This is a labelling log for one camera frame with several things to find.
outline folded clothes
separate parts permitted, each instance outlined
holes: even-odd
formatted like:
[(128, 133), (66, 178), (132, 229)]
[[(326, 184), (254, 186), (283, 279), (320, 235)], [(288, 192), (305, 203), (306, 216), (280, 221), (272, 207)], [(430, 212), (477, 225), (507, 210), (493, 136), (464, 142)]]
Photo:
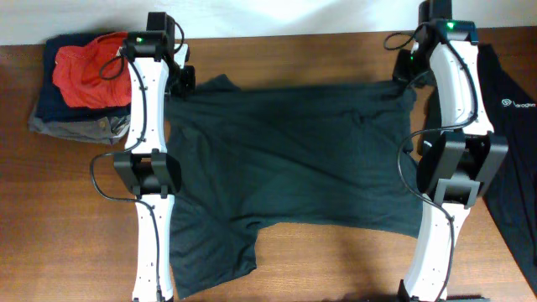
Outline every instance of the folded clothes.
[(30, 131), (83, 143), (115, 144), (127, 133), (130, 124), (130, 116), (86, 122), (43, 122), (35, 116), (36, 108), (28, 120)]
[[(220, 76), (167, 102), (168, 153), (183, 171), (169, 243), (180, 298), (254, 270), (258, 231), (278, 222), (417, 237), (421, 201), (395, 160), (415, 93), (400, 91), (391, 81), (240, 91)], [(414, 160), (401, 168), (415, 187)]]
[(64, 46), (56, 55), (52, 82), (61, 90), (69, 107), (103, 109), (123, 107), (131, 102), (131, 80), (125, 62), (114, 60), (106, 65), (105, 77), (101, 68), (117, 56), (127, 33), (114, 33), (98, 37), (86, 46)]
[(125, 117), (130, 114), (130, 106), (110, 107), (106, 109), (71, 108), (65, 103), (60, 88), (52, 82), (55, 68), (55, 57), (64, 46), (84, 46), (100, 34), (63, 34), (49, 39), (43, 53), (43, 87), (39, 94), (39, 102), (35, 116), (43, 122), (83, 122), (96, 121), (103, 117)]

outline wooden table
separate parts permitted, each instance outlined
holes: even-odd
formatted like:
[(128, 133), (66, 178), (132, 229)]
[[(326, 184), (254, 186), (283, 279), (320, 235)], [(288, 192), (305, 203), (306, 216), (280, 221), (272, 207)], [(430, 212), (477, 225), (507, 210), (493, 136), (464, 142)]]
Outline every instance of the wooden table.
[[(537, 99), (537, 29), (484, 29), (504, 69)], [(199, 82), (221, 73), (241, 87), (389, 79), (396, 53), (386, 33), (252, 39), (194, 39)], [(30, 133), (42, 81), (42, 46), (0, 48), (0, 301), (128, 301), (134, 286), (133, 205), (103, 200), (88, 164), (119, 150)], [(423, 127), (425, 98), (412, 113)], [(105, 191), (125, 195), (112, 163), (97, 167)], [(278, 224), (263, 229), (258, 269), (187, 301), (335, 301), (394, 294), (414, 255), (413, 238), (340, 226)], [(479, 201), (457, 243), (449, 294), (534, 301), (486, 206)]]

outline red cloth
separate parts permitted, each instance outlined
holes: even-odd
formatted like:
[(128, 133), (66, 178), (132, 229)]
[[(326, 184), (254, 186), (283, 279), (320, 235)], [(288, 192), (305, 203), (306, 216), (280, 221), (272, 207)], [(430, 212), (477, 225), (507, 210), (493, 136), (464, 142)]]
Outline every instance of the red cloth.
[[(69, 107), (103, 109), (122, 107), (131, 102), (131, 80), (128, 62), (124, 62), (122, 74), (111, 81), (99, 76), (99, 70), (117, 55), (127, 33), (101, 36), (88, 45), (65, 46), (56, 54), (56, 67), (52, 82), (60, 88)], [(103, 72), (110, 77), (120, 70), (121, 60), (111, 63)]]

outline black shirt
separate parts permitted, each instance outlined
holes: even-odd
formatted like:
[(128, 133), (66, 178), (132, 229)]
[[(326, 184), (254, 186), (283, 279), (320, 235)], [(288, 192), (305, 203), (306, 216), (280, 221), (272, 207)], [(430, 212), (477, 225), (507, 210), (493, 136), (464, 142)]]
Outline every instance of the black shirt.
[[(417, 237), (421, 201), (399, 180), (415, 93), (393, 82), (240, 91), (225, 76), (166, 105), (183, 184), (170, 262), (183, 299), (256, 268), (258, 231), (278, 222)], [(415, 185), (415, 166), (403, 157)]]
[(529, 285), (537, 293), (537, 107), (502, 70), (490, 45), (477, 60), (483, 103), (509, 151), (485, 195), (488, 209)]

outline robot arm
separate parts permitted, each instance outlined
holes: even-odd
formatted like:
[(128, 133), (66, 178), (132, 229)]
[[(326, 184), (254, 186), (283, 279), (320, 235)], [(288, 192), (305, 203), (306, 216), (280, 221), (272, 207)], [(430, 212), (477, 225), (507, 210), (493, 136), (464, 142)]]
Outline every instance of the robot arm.
[[(440, 96), (442, 127), (466, 126), (444, 131), (419, 163), (418, 189), (435, 205), (424, 203), (414, 259), (399, 286), (399, 301), (405, 302), (446, 299), (451, 253), (459, 231), (508, 151), (505, 139), (493, 134), (482, 103), (475, 25), (451, 20), (451, 1), (446, 0), (422, 3), (420, 23), (427, 25), (417, 34), (417, 47), (406, 65), (418, 69), (414, 72), (432, 70)], [(396, 66), (401, 65), (405, 64), (398, 62)], [(451, 222), (438, 207), (445, 210)]]
[(181, 178), (180, 164), (166, 153), (164, 102), (172, 86), (174, 93), (185, 93), (195, 82), (193, 68), (185, 66), (188, 45), (175, 49), (174, 33), (175, 21), (170, 16), (149, 13), (147, 31), (129, 33), (123, 41), (132, 87), (131, 125), (125, 145), (130, 151), (115, 154), (114, 168), (128, 190), (144, 202), (136, 204), (136, 302), (173, 301), (174, 294), (169, 272), (169, 224)]

